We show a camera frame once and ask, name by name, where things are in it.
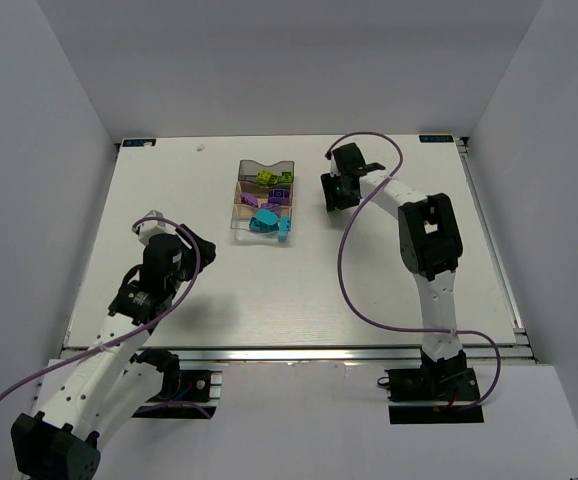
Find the cyan lego brick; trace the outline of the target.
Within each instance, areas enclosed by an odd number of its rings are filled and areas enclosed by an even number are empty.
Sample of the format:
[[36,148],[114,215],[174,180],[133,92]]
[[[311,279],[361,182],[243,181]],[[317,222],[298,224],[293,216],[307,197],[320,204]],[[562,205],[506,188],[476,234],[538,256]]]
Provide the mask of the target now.
[[277,240],[279,243],[286,243],[291,231],[291,218],[282,216],[278,223]]

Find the small cyan square lego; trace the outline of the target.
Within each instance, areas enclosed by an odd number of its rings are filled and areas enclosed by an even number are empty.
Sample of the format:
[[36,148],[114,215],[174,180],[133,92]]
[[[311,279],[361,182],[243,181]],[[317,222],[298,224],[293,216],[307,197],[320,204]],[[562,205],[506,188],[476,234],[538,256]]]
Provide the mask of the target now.
[[262,225],[257,218],[252,217],[249,222],[249,230],[255,233],[262,232]]

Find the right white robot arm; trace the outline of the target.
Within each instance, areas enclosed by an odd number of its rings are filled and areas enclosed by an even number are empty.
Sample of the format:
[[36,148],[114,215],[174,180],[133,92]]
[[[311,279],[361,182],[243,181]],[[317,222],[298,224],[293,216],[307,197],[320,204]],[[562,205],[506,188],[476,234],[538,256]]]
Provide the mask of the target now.
[[321,175],[326,210],[354,210],[338,249],[339,284],[344,284],[342,257],[350,229],[361,208],[373,203],[397,221],[400,256],[419,294],[422,326],[395,330],[420,333],[426,360],[457,358],[463,347],[457,333],[454,283],[463,243],[450,198],[407,186],[385,166],[366,162],[354,143],[334,145],[325,157],[331,162],[330,171]]

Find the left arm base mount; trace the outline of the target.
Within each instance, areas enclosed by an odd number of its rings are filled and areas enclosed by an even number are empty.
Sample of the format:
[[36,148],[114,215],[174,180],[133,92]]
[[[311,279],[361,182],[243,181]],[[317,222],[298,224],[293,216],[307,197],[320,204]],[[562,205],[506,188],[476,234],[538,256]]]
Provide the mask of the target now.
[[130,359],[130,365],[146,363],[162,375],[160,391],[133,415],[134,418],[205,419],[216,411],[222,387],[220,370],[184,366],[177,354],[148,348]]

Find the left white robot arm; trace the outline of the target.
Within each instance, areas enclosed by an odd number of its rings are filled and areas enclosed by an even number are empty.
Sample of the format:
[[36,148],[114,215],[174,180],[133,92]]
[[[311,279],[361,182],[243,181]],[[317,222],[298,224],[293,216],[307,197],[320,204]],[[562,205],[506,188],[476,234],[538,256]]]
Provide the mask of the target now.
[[93,344],[60,388],[11,428],[17,469],[30,479],[90,479],[103,445],[146,403],[167,407],[181,386],[179,358],[145,344],[216,258],[216,246],[185,225],[134,228],[142,260],[124,275]]

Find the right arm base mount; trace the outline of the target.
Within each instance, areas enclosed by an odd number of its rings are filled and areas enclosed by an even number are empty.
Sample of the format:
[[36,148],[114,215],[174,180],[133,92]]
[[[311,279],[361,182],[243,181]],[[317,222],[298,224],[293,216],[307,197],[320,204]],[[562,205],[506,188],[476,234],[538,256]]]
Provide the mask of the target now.
[[436,362],[422,354],[419,367],[389,369],[376,384],[387,392],[392,425],[484,422],[475,371],[464,352]]

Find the purple square lego brick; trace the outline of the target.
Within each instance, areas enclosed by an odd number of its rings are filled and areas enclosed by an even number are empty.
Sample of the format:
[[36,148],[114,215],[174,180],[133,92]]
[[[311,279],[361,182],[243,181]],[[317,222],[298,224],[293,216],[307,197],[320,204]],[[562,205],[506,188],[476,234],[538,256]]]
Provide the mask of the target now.
[[273,204],[288,205],[291,191],[288,188],[273,188],[268,191],[268,201]]

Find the long green lego brick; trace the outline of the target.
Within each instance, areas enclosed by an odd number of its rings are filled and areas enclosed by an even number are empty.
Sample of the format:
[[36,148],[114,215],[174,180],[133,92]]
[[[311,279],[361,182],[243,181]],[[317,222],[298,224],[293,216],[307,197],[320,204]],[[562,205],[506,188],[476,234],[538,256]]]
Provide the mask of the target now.
[[257,174],[255,183],[260,186],[273,186],[278,183],[278,176],[271,171],[262,170]]

